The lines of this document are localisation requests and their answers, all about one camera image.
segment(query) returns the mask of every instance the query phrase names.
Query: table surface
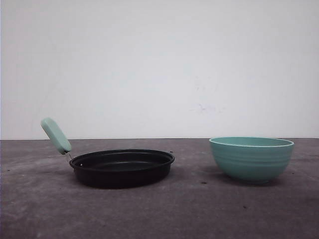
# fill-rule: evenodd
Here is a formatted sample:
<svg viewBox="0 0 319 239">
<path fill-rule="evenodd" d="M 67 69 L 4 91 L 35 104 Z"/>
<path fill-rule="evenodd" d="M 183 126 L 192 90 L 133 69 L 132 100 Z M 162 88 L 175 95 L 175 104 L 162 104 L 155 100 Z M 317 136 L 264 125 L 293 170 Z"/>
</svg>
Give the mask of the table surface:
<svg viewBox="0 0 319 239">
<path fill-rule="evenodd" d="M 246 185 L 216 166 L 207 139 L 71 140 L 72 156 L 117 148 L 173 151 L 170 174 L 131 189 L 75 179 L 48 140 L 1 142 L 1 238 L 319 238 L 319 139 L 296 146 L 285 172 Z"/>
</svg>

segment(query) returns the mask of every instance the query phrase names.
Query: frying pan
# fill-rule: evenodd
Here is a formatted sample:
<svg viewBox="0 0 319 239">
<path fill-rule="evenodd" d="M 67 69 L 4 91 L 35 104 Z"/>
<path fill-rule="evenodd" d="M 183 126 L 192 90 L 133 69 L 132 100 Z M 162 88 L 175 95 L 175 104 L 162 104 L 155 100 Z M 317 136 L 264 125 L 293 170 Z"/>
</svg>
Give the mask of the frying pan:
<svg viewBox="0 0 319 239">
<path fill-rule="evenodd" d="M 61 154 L 72 147 L 62 130 L 51 118 L 41 126 Z M 71 158 L 70 166 L 83 184 L 98 188 L 128 188 L 150 184 L 169 174 L 175 157 L 167 152 L 150 149 L 106 150 Z"/>
</svg>

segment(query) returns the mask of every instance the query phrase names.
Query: mint green bowl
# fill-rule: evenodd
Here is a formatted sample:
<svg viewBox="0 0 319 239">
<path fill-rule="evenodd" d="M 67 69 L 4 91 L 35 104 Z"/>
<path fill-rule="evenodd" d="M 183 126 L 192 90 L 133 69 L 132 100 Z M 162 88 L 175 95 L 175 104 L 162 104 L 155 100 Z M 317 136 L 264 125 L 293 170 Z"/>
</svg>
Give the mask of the mint green bowl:
<svg viewBox="0 0 319 239">
<path fill-rule="evenodd" d="M 218 167 L 228 176 L 262 184 L 286 169 L 294 142 L 278 138 L 219 137 L 209 140 Z"/>
</svg>

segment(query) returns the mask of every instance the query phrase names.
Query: bowl rim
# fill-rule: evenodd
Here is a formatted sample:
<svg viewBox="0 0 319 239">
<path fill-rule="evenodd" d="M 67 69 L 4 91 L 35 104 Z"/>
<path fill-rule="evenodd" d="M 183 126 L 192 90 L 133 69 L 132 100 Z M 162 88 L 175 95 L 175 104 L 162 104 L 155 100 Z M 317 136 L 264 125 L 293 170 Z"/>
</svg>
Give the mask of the bowl rim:
<svg viewBox="0 0 319 239">
<path fill-rule="evenodd" d="M 273 139 L 273 140 L 284 141 L 284 142 L 288 142 L 289 144 L 285 144 L 285 145 L 244 145 L 244 144 L 220 143 L 220 142 L 214 141 L 214 140 L 219 139 L 219 138 L 264 138 L 264 139 Z M 251 148 L 280 148 L 280 147 L 290 147 L 290 146 L 293 146 L 295 144 L 294 142 L 292 142 L 290 140 L 282 139 L 282 138 L 247 137 L 247 136 L 215 137 L 215 138 L 210 138 L 209 142 L 221 144 L 221 145 L 236 146 L 236 147 L 249 147 L 249 148 L 250 147 Z"/>
</svg>

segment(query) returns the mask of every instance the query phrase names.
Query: pan rim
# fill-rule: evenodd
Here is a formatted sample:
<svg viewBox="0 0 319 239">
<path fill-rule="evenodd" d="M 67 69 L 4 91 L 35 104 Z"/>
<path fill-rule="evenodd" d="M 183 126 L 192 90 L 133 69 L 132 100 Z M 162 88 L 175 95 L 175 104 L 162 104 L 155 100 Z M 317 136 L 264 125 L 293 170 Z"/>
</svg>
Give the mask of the pan rim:
<svg viewBox="0 0 319 239">
<path fill-rule="evenodd" d="M 121 170 L 104 170 L 104 169 L 93 169 L 93 168 L 83 168 L 80 166 L 75 165 L 75 161 L 81 157 L 85 157 L 85 156 L 90 156 L 90 155 L 94 155 L 94 154 L 101 154 L 101 153 L 148 153 L 148 154 L 161 154 L 161 155 L 166 155 L 168 156 L 167 158 L 170 159 L 168 162 L 162 163 L 162 164 L 158 164 L 156 166 L 152 166 L 149 168 L 144 168 L 144 169 L 135 169 L 135 170 L 127 170 L 127 171 L 121 171 Z M 129 149 L 111 149 L 111 150 L 103 150 L 103 151 L 97 151 L 97 152 L 91 152 L 91 153 L 86 153 L 86 154 L 82 154 L 79 156 L 76 156 L 75 158 L 73 158 L 72 160 L 70 160 L 69 164 L 72 168 L 77 169 L 77 170 L 81 170 L 81 171 L 88 171 L 88 172 L 104 172 L 104 173 L 127 173 L 127 172 L 142 172 L 142 171 L 148 171 L 148 170 L 152 170 L 152 169 L 156 169 L 162 166 L 166 166 L 169 164 L 172 164 L 175 161 L 175 156 L 172 155 L 171 153 L 165 152 L 165 151 L 160 151 L 160 150 L 154 150 L 154 149 L 140 149 L 140 148 L 129 148 Z"/>
</svg>

